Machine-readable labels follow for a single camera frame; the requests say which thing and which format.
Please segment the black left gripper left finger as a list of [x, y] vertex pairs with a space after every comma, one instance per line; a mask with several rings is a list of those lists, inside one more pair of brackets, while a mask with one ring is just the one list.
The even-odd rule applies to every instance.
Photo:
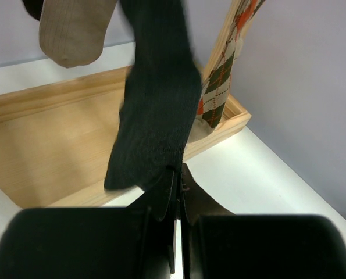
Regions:
[[126, 207], [22, 210], [0, 240], [0, 278], [169, 278], [178, 184], [167, 169]]

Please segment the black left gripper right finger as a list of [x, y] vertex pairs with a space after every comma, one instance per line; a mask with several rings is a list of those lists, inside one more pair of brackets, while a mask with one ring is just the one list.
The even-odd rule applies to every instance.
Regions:
[[311, 214], [236, 215], [182, 167], [184, 278], [346, 278], [337, 227]]

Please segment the beige orange argyle sock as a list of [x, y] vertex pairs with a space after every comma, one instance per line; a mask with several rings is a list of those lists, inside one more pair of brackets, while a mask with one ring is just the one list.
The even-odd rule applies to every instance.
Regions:
[[201, 99], [188, 138], [189, 143], [204, 139], [219, 125], [230, 91], [234, 61], [240, 55], [245, 34], [263, 3], [261, 0], [231, 2], [204, 68]]

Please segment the dark sock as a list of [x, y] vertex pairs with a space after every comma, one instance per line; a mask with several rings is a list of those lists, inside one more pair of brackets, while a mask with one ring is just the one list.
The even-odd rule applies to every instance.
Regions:
[[106, 191], [150, 188], [179, 171], [201, 97], [181, 1], [121, 1], [135, 38]]

